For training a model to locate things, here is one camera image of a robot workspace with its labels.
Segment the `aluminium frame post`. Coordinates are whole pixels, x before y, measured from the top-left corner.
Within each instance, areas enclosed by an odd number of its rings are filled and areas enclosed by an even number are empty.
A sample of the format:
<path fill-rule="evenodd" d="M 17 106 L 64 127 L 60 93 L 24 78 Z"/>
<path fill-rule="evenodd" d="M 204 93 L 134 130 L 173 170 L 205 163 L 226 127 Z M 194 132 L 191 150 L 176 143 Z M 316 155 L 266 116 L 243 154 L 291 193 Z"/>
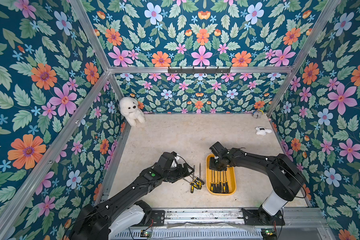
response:
<path fill-rule="evenodd" d="M 329 0 L 326 2 L 326 5 L 319 15 L 316 23 L 313 26 L 313 30 L 311 34 L 308 36 L 306 42 L 303 44 L 302 49 L 300 50 L 299 54 L 297 55 L 294 64 L 292 65 L 292 71 L 289 73 L 284 80 L 284 82 L 281 84 L 276 96 L 273 98 L 273 102 L 269 108 L 269 111 L 267 111 L 267 117 L 269 119 L 272 118 L 272 114 L 275 111 L 277 105 L 280 103 L 282 97 L 286 93 L 286 91 L 289 88 L 289 85 L 291 84 L 292 80 L 296 76 L 298 70 L 302 66 L 304 60 L 308 56 L 311 48 L 315 45 L 316 41 L 319 38 L 319 35 L 325 28 L 326 24 L 329 22 L 332 14 L 335 13 L 337 6 L 341 3 L 340 0 Z"/>
<path fill-rule="evenodd" d="M 109 76 L 109 82 L 111 84 L 111 87 L 114 89 L 116 97 L 118 100 L 124 97 L 124 94 L 120 88 L 120 86 L 117 83 L 115 75 L 110 71 L 111 70 L 111 64 L 106 57 L 106 54 L 104 52 L 104 49 L 102 48 L 99 38 L 96 36 L 95 30 L 93 28 L 93 25 L 90 21 L 90 18 L 88 17 L 88 14 L 84 8 L 84 5 L 82 1 L 73 0 L 70 1 L 71 6 L 83 28 L 83 31 L 85 32 L 88 41 L 90 45 L 92 46 L 96 57 L 98 58 L 100 65 L 105 72 L 106 75 Z"/>

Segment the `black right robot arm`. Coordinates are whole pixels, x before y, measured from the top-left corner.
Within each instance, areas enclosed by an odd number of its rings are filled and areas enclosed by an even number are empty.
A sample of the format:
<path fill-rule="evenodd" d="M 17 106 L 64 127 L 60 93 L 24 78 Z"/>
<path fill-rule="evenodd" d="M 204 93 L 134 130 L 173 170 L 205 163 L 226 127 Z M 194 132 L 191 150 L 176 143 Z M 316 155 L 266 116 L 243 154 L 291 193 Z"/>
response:
<path fill-rule="evenodd" d="M 273 191 L 259 207 L 260 216 L 274 217 L 288 202 L 297 197 L 306 182 L 302 172 L 287 155 L 262 156 L 240 148 L 227 149 L 220 142 L 213 144 L 210 150 L 214 155 L 210 161 L 211 170 L 221 172 L 228 167 L 241 167 L 268 176 Z"/>

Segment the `aluminium frame top bar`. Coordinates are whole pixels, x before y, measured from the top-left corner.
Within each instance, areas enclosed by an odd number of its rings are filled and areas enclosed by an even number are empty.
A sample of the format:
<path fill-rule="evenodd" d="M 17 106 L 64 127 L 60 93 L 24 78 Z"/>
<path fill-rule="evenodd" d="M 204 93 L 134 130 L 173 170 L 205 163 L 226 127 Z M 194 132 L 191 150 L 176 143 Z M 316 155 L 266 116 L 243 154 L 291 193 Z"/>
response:
<path fill-rule="evenodd" d="M 228 74 L 228 73 L 291 73 L 292 67 L 110 67 L 111 74 Z"/>

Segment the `yellow storage tray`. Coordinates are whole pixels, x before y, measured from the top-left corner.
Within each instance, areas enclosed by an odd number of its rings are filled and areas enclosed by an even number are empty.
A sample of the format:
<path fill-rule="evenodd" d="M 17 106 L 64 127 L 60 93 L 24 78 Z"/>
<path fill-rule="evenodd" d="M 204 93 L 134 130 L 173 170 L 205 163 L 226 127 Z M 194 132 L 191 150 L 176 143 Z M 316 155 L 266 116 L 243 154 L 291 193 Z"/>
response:
<path fill-rule="evenodd" d="M 210 163 L 215 156 L 210 154 L 206 158 L 206 185 L 209 193 L 217 196 L 233 195 L 237 190 L 235 170 L 227 167 L 224 171 L 210 169 Z"/>

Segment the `file tool yellow black handle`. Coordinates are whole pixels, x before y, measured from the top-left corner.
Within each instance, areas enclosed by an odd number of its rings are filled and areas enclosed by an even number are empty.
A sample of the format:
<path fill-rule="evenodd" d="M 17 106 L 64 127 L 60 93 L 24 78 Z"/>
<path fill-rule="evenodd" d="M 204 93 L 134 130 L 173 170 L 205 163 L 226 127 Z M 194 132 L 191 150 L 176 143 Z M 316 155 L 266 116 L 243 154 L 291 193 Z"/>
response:
<path fill-rule="evenodd" d="M 222 184 L 222 172 L 219 172 L 219 193 L 223 192 L 223 184 Z"/>
<path fill-rule="evenodd" d="M 223 179 L 222 179 L 222 192 L 225 194 L 225 193 L 227 192 L 226 171 L 223 171 L 222 175 L 223 175 Z"/>
<path fill-rule="evenodd" d="M 210 170 L 210 191 L 213 193 L 214 192 L 214 171 Z"/>
<path fill-rule="evenodd" d="M 201 163 L 199 163 L 199 174 L 198 177 L 201 179 Z"/>
<path fill-rule="evenodd" d="M 183 180 L 186 181 L 187 183 L 189 183 L 193 189 L 197 189 L 197 190 L 200 189 L 200 186 L 197 185 L 196 183 L 194 183 L 194 181 L 191 182 L 191 181 L 186 180 L 185 178 L 183 178 Z"/>
<path fill-rule="evenodd" d="M 217 176 L 216 176 L 216 171 L 213 171 L 213 175 L 214 175 L 214 182 L 213 182 L 213 187 L 214 187 L 214 193 L 218 192 L 218 184 L 217 184 Z"/>
<path fill-rule="evenodd" d="M 229 183 L 228 183 L 228 177 L 227 177 L 227 171 L 225 171 L 225 193 L 229 193 Z"/>
<path fill-rule="evenodd" d="M 196 177 L 196 178 L 194 179 L 194 183 L 196 183 L 196 184 L 199 185 L 199 186 L 202 186 L 202 185 L 205 184 L 205 182 L 204 182 L 203 180 L 201 180 L 199 177 Z"/>
<path fill-rule="evenodd" d="M 193 194 L 194 191 L 195 191 L 195 180 L 194 180 L 195 175 L 194 175 L 194 171 L 195 170 L 193 170 L 193 172 L 191 174 L 191 183 L 190 183 L 190 185 L 191 185 L 191 190 L 190 190 L 191 194 Z"/>

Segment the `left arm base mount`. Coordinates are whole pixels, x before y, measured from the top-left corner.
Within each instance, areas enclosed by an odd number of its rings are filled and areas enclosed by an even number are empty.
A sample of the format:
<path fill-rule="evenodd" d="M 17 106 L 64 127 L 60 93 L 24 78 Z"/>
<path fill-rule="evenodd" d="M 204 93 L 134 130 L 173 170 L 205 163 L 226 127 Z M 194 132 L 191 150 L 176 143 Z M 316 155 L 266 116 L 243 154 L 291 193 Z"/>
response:
<path fill-rule="evenodd" d="M 139 218 L 140 220 L 133 227 L 160 227 L 164 225 L 166 211 L 154 210 L 144 201 L 135 202 L 134 207 L 140 207 L 141 210 L 138 210 L 138 213 L 143 213 L 144 215 Z"/>

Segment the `white plush bear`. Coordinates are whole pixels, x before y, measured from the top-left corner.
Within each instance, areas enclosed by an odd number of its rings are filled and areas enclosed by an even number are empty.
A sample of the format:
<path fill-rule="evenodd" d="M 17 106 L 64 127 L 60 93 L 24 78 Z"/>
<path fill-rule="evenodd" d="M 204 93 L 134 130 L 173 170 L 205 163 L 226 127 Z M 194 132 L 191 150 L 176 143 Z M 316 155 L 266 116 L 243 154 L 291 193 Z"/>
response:
<path fill-rule="evenodd" d="M 131 97 L 124 97 L 119 101 L 119 108 L 122 116 L 125 117 L 130 126 L 136 127 L 137 122 L 143 124 L 146 119 L 139 103 Z"/>

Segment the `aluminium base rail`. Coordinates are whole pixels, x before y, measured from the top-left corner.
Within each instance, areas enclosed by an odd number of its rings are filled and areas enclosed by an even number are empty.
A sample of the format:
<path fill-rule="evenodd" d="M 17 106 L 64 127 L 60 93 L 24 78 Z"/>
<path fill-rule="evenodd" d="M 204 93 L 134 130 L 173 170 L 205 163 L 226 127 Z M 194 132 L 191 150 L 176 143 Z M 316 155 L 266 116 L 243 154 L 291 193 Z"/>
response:
<path fill-rule="evenodd" d="M 246 225 L 241 208 L 169 208 L 160 227 L 129 227 L 111 240 L 334 240 L 316 208 L 283 208 L 284 226 Z"/>

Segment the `small white plush toy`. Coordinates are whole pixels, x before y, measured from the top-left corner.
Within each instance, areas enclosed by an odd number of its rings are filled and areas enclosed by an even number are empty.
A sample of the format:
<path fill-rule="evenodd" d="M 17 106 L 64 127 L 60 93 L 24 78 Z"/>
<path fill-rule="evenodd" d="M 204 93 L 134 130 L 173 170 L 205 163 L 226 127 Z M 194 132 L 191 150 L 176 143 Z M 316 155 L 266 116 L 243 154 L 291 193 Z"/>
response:
<path fill-rule="evenodd" d="M 256 134 L 260 135 L 260 136 L 265 136 L 267 134 L 271 134 L 273 132 L 273 130 L 271 129 L 267 129 L 264 127 L 256 127 Z"/>

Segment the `aluminium frame post left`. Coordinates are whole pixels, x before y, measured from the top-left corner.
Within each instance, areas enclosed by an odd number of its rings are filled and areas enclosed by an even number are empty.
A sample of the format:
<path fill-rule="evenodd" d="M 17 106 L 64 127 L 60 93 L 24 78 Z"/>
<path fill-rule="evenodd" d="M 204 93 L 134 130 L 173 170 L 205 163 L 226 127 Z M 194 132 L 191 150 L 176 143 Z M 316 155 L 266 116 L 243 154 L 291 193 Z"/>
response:
<path fill-rule="evenodd" d="M 109 82 L 111 84 L 111 87 L 114 89 L 116 97 L 118 100 L 124 97 L 124 94 L 120 88 L 120 86 L 117 83 L 115 75 L 110 71 L 111 70 L 111 64 L 106 57 L 106 54 L 104 52 L 104 49 L 102 48 L 99 38 L 96 36 L 95 30 L 93 28 L 93 25 L 90 21 L 90 18 L 88 17 L 88 14 L 84 8 L 84 5 L 82 1 L 73 0 L 70 1 L 71 6 L 83 28 L 83 31 L 85 32 L 88 41 L 90 45 L 92 46 L 96 57 L 98 58 L 100 65 L 105 72 L 106 75 L 109 76 Z"/>

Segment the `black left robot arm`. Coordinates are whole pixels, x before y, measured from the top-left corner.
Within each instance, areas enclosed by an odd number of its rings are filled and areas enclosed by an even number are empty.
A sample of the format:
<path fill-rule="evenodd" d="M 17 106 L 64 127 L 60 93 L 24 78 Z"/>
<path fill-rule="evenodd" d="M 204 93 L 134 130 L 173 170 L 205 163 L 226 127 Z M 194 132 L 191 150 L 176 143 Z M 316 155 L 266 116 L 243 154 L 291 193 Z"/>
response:
<path fill-rule="evenodd" d="M 96 206 L 83 207 L 73 224 L 70 240 L 111 240 L 125 229 L 146 224 L 152 214 L 151 207 L 141 198 L 163 182 L 175 183 L 192 175 L 195 169 L 187 162 L 180 163 L 175 152 L 164 152 L 152 166 L 122 191 Z"/>

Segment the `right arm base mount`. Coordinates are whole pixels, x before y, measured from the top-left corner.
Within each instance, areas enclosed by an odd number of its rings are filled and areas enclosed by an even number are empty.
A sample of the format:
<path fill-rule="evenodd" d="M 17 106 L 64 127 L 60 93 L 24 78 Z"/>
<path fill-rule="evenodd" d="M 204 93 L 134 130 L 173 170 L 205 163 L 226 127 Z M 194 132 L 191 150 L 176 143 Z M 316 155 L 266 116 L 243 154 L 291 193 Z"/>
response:
<path fill-rule="evenodd" d="M 262 207 L 258 209 L 241 208 L 244 222 L 249 226 L 284 226 L 284 213 L 279 210 L 271 216 Z"/>

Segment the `black hook rail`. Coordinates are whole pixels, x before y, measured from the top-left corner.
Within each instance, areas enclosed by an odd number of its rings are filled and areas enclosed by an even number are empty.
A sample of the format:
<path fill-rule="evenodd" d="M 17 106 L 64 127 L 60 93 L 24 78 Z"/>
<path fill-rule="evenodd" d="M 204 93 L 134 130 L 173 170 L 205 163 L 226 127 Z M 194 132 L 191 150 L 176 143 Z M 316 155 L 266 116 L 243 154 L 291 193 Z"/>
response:
<path fill-rule="evenodd" d="M 215 74 L 228 74 L 231 72 L 231 68 L 223 68 L 223 67 L 173 67 L 167 68 L 168 74 L 207 74 L 207 75 L 215 75 Z"/>

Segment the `aluminium frame post right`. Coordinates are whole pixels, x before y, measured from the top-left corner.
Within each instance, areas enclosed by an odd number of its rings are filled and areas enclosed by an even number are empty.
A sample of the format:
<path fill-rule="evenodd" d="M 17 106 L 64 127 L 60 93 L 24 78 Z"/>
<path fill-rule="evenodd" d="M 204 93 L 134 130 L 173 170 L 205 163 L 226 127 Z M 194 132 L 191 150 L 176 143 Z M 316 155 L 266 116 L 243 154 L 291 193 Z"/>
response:
<path fill-rule="evenodd" d="M 337 6 L 341 3 L 340 0 L 329 0 L 326 2 L 326 5 L 319 15 L 316 23 L 313 26 L 313 30 L 311 34 L 308 36 L 306 42 L 303 44 L 302 49 L 300 50 L 299 54 L 297 55 L 294 64 L 292 65 L 292 71 L 289 73 L 284 80 L 284 82 L 281 84 L 276 96 L 273 98 L 273 102 L 269 108 L 269 111 L 267 111 L 267 117 L 269 119 L 272 118 L 272 114 L 275 111 L 277 105 L 280 103 L 282 97 L 286 93 L 286 91 L 289 88 L 289 85 L 291 84 L 292 80 L 296 76 L 298 70 L 302 66 L 304 60 L 308 56 L 311 48 L 315 45 L 316 41 L 319 38 L 319 35 L 325 28 L 326 24 L 329 22 L 332 14 L 335 13 Z"/>

